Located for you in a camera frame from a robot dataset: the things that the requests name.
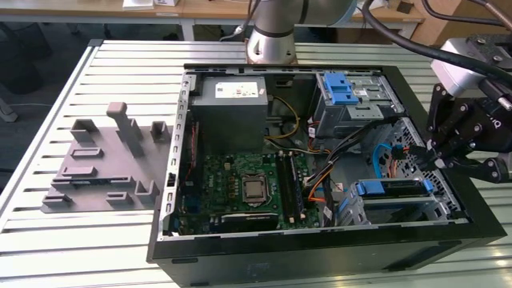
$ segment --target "black hose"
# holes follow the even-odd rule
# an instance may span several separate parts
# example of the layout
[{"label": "black hose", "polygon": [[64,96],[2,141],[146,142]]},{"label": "black hose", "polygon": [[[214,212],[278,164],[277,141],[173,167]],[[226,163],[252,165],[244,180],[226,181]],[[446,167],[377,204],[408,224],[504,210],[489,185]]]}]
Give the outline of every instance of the black hose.
[{"label": "black hose", "polygon": [[485,6],[486,0],[469,0],[472,3]]},{"label": "black hose", "polygon": [[440,60],[448,64],[465,68],[488,78],[492,78],[505,84],[508,87],[512,86],[512,75],[501,70],[500,68],[476,60],[473,58],[461,56],[458,54],[446,52],[430,48],[425,45],[421,45],[409,39],[397,35],[384,24],[373,17],[369,11],[369,5],[373,3],[373,0],[366,0],[362,6],[362,16],[365,17],[369,25],[380,34],[382,34],[396,45],[405,48],[406,50],[429,57],[432,59]]},{"label": "black hose", "polygon": [[473,23],[473,24],[493,25],[493,26],[502,27],[502,23],[498,20],[445,15],[445,14],[436,12],[432,9],[432,6],[429,4],[429,0],[421,0],[421,3],[422,3],[422,6],[424,6],[426,12],[432,15],[432,17],[436,17],[437,19],[446,20],[446,21],[462,22],[462,23]]}]

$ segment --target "table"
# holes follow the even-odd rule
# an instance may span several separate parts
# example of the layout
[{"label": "table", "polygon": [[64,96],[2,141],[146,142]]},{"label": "table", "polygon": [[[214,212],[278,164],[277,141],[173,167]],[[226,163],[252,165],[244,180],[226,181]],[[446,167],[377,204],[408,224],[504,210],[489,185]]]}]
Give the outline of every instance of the table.
[{"label": "table", "polygon": [[[145,262],[153,211],[44,214],[38,211],[61,165],[77,118],[114,125],[104,115],[110,101],[129,104],[138,125],[173,124],[184,63],[244,63],[241,43],[104,41],[86,48],[0,196],[1,287],[102,287],[145,284],[176,287]],[[437,78],[429,60],[396,46],[298,44],[300,64],[397,65],[425,108]],[[486,153],[473,155],[486,158]],[[474,181],[512,234],[512,184]],[[509,287],[512,236],[441,259],[417,271],[250,284],[261,287],[356,286]]]},{"label": "table", "polygon": [[[392,5],[396,9],[397,0],[392,0]],[[1,0],[0,21],[178,24],[185,41],[193,41],[193,25],[240,25],[246,17],[246,3],[228,0],[180,0],[176,7],[156,5],[153,10],[141,11],[122,11],[121,7],[122,0]],[[372,12],[386,27],[410,38],[425,18],[416,8],[409,14],[394,9],[377,8]],[[358,14],[332,27],[361,28],[362,16]]]}]

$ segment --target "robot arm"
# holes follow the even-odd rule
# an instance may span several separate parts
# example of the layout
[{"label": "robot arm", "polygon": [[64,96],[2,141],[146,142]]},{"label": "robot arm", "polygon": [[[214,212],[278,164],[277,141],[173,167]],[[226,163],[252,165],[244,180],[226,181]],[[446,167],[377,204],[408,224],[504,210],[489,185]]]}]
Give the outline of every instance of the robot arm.
[{"label": "robot arm", "polygon": [[[440,79],[433,88],[426,130],[426,148],[412,147],[421,170],[449,169],[486,182],[512,182],[512,35],[473,35],[449,39],[440,50],[393,34],[369,13],[362,15],[373,28],[408,50],[433,58]],[[512,31],[510,17],[486,0],[482,5],[498,21],[444,16],[422,0],[432,16],[460,22],[498,25]],[[466,155],[473,151],[497,152],[484,162]]]},{"label": "robot arm", "polygon": [[254,29],[246,58],[256,64],[296,62],[294,24],[333,25],[348,21],[356,0],[256,0]]}]

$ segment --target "gray plastic base plate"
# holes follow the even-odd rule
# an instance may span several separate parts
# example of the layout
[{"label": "gray plastic base plate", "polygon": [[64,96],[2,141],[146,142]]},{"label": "gray plastic base plate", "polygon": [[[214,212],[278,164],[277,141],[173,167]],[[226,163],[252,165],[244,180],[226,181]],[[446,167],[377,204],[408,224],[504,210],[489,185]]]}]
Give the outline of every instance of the gray plastic base plate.
[{"label": "gray plastic base plate", "polygon": [[153,209],[154,200],[164,188],[170,127],[162,122],[152,127],[140,127],[137,136],[144,155],[134,158],[126,143],[120,140],[117,127],[96,128],[92,121],[78,121],[88,125],[89,130],[70,131],[81,133],[73,133],[81,141],[74,140],[70,144],[52,188],[42,200],[41,211],[56,213]]}]

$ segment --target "floor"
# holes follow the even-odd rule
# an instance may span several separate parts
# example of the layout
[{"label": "floor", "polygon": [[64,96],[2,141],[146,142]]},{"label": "floor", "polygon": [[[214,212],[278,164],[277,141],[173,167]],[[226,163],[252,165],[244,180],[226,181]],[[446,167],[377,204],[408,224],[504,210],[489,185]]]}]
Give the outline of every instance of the floor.
[{"label": "floor", "polygon": [[[34,62],[38,73],[44,79],[44,86],[36,92],[14,95],[0,85],[0,97],[8,104],[53,104],[58,93],[81,57],[90,39],[104,38],[100,24],[80,24],[77,35],[72,35],[62,23],[40,25],[49,46],[53,50],[50,57]],[[220,30],[229,34],[232,26],[196,26],[197,41],[217,41]],[[170,33],[180,34],[176,25],[109,25],[109,30],[116,40],[162,40],[169,39]],[[296,30],[297,42],[326,42],[325,30],[310,31],[306,28]],[[50,107],[48,106],[13,106],[18,115],[14,123],[0,121],[0,169],[14,169],[30,144],[32,138],[41,126]],[[0,172],[0,191],[9,180],[10,174]]]}]

